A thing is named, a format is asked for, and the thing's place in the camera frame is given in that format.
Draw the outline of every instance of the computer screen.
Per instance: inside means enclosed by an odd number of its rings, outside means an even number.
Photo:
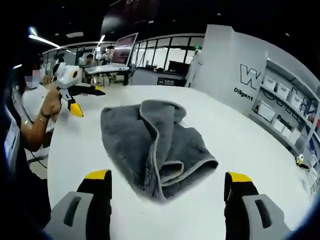
[[[138,34],[135,33],[135,34],[120,38],[118,41],[116,41],[111,63],[125,64],[125,65],[128,64],[137,35]]]

